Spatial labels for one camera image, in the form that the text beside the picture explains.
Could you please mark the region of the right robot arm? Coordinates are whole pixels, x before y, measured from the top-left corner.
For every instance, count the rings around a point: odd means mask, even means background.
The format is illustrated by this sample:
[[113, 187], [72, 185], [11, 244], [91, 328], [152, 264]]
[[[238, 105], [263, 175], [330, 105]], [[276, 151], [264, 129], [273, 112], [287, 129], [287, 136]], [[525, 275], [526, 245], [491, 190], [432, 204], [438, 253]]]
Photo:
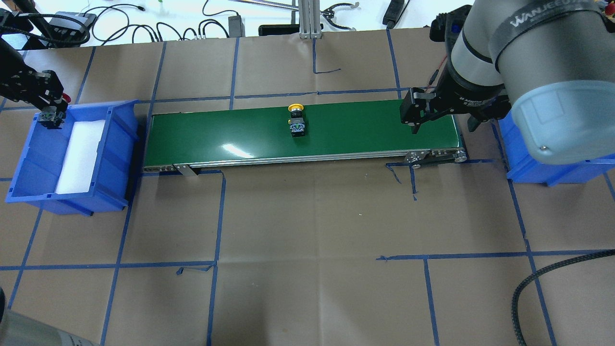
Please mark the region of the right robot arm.
[[612, 155], [614, 23], [593, 0], [476, 0], [430, 26], [447, 59], [432, 92], [400, 105], [416, 134], [469, 114], [468, 129], [508, 114], [536, 161], [567, 165]]

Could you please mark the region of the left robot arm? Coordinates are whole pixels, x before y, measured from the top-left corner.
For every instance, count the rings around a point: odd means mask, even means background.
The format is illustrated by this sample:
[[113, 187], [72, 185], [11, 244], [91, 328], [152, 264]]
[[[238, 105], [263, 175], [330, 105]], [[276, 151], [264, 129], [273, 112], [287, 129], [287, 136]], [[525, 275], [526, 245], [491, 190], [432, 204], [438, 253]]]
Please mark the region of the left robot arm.
[[[43, 20], [30, 0], [14, 0], [16, 11], [1, 10], [1, 33], [31, 35], [33, 26], [50, 34], [50, 25]], [[38, 72], [27, 65], [22, 55], [4, 39], [1, 40], [1, 96], [7, 100], [28, 103], [46, 112], [48, 117], [64, 118], [71, 99], [53, 70]]]

